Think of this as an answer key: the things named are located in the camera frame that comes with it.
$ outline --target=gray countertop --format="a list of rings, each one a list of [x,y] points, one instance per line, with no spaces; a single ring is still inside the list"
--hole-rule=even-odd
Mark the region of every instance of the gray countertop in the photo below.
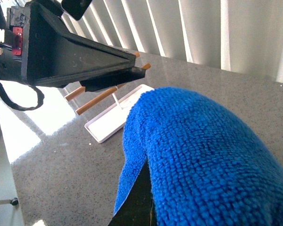
[[[121,88],[118,97],[140,84],[197,91],[245,121],[283,166],[283,84],[150,54],[141,53],[136,62],[152,67],[146,78]],[[44,89],[44,107],[31,113],[11,111],[0,101],[10,161],[25,153],[12,162],[12,170],[26,225],[40,219],[45,225],[105,225],[112,217],[124,164],[123,130],[98,144],[84,124],[114,100],[109,97],[76,116],[74,110],[98,95],[84,93],[66,103],[63,96],[77,87]]]

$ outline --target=metal rod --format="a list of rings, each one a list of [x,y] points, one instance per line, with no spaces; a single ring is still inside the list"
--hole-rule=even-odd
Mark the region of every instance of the metal rod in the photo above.
[[[0,200],[0,205],[10,204],[10,203],[11,203],[11,199]]]

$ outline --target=blue microfiber towel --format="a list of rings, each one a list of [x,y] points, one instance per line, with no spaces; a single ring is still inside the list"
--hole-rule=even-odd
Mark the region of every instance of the blue microfiber towel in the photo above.
[[[245,123],[203,95],[143,94],[124,153],[115,213],[148,158],[158,226],[283,226],[283,168]]]

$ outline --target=wooden stick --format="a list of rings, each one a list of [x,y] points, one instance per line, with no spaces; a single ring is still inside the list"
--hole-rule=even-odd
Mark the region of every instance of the wooden stick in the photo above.
[[[82,94],[85,92],[85,87],[81,86],[79,88],[77,88],[75,91],[69,93],[68,95],[65,96],[65,99],[69,102],[72,99],[76,98],[78,95]]]
[[[134,55],[136,55],[136,58],[139,58],[141,56],[139,52],[135,52]]]
[[[148,70],[151,67],[150,64],[146,64],[144,65],[143,69]],[[77,109],[75,112],[78,115],[83,114],[84,112],[86,112],[88,109],[92,108],[93,106],[95,106],[96,104],[98,104],[100,101],[102,101],[103,99],[107,98],[108,96],[110,96],[111,94],[113,94],[115,91],[117,91],[118,89],[122,88],[124,84],[118,85],[117,88],[116,87],[112,87],[110,89],[107,89],[105,92],[103,92],[102,94],[98,95],[96,98],[94,98],[93,100],[89,101],[88,103],[86,103],[85,105],[83,105],[82,107],[80,107],[79,109]]]

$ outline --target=white tray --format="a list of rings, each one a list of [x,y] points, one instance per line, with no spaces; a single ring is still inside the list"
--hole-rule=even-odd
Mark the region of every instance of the white tray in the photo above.
[[[153,88],[146,85],[138,86],[118,101],[121,107],[116,103],[111,105],[87,122],[85,128],[97,142],[103,143],[125,125],[131,108],[138,101],[141,94],[151,90]]]

